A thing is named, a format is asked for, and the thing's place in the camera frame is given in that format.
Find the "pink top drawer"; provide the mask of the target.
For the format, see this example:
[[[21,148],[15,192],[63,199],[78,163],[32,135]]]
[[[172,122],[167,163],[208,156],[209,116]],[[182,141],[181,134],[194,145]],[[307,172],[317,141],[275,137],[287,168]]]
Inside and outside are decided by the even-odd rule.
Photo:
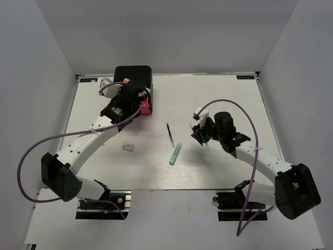
[[[151,96],[145,96],[145,98],[141,101],[141,104],[143,104],[143,107],[140,111],[140,115],[146,116],[152,114],[152,101]]]

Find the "green highlighter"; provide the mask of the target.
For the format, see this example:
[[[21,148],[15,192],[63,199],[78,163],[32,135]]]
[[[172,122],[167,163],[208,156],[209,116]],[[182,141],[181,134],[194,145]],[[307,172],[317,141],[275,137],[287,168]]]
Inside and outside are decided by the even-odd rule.
[[[173,154],[171,156],[171,159],[169,161],[169,165],[174,166],[174,164],[175,164],[175,162],[177,160],[177,157],[178,157],[178,155],[180,153],[181,148],[182,148],[182,144],[181,143],[177,143],[177,145],[176,145],[176,147],[174,149],[174,152],[173,152]]]

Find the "purple pen refill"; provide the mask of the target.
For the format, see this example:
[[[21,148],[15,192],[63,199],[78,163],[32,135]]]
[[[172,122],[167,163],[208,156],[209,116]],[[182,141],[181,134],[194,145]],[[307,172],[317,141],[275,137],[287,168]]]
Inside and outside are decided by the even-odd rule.
[[[173,140],[173,137],[172,137],[172,133],[171,133],[171,130],[170,130],[170,126],[169,126],[168,123],[166,123],[166,127],[167,127],[167,131],[168,131],[168,134],[169,134],[171,146],[172,146],[172,148],[175,148],[175,143],[174,143],[174,140]]]

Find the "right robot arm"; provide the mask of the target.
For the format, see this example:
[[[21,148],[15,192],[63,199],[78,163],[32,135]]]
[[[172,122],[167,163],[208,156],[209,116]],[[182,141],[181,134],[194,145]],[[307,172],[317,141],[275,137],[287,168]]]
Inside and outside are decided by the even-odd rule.
[[[198,108],[193,115],[198,121],[191,137],[201,145],[215,140],[222,149],[266,176],[271,184],[245,180],[233,192],[219,192],[214,201],[219,209],[259,208],[265,204],[276,207],[282,215],[294,220],[321,203],[321,197],[310,169],[304,164],[293,165],[256,147],[251,139],[236,131],[228,112],[218,112],[213,118]]]

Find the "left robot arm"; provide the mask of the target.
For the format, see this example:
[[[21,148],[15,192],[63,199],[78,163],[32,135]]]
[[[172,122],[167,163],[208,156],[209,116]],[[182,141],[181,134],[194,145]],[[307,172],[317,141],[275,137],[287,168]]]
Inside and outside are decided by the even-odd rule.
[[[121,83],[117,95],[101,110],[89,130],[57,153],[42,157],[42,182],[64,202],[77,197],[92,200],[99,208],[106,207],[110,202],[109,188],[100,181],[81,178],[78,173],[105,142],[140,115],[150,92],[140,81]]]

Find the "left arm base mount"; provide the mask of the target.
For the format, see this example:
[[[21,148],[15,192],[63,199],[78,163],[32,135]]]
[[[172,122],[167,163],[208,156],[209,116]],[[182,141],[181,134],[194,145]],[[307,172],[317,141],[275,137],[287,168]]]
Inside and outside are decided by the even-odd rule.
[[[110,203],[92,203],[79,199],[76,219],[83,220],[123,220],[126,219],[131,206],[131,191],[111,191]]]

